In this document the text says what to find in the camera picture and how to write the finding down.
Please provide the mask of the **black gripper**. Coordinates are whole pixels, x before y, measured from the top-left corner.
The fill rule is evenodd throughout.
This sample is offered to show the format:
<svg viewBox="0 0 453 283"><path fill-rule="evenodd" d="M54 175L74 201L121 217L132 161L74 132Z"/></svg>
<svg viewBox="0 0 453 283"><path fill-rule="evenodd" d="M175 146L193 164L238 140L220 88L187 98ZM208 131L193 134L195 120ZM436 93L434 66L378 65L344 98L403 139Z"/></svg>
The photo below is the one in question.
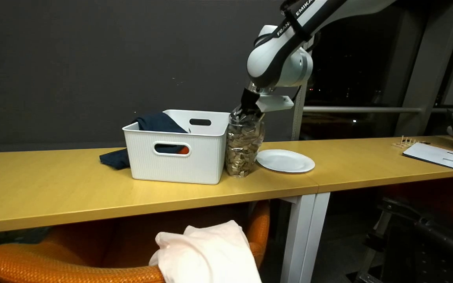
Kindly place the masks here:
<svg viewBox="0 0 453 283"><path fill-rule="evenodd" d="M256 106L260 96L250 90L244 90L242 96L241 96L241 106L239 106L239 112L242 115L253 115L253 117L260 117L261 110Z"/></svg>

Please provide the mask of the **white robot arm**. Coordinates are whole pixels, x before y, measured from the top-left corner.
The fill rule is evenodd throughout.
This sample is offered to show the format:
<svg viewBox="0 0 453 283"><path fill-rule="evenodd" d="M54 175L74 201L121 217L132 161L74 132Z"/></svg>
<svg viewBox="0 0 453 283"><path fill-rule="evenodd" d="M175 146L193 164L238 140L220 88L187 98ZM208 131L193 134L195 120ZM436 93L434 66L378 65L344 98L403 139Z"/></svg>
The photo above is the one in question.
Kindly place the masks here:
<svg viewBox="0 0 453 283"><path fill-rule="evenodd" d="M311 76L310 47L315 35L327 24L379 13L395 0L285 0L283 21L264 25L247 57L250 85L247 95L261 113L294 107L277 88L302 87Z"/></svg>

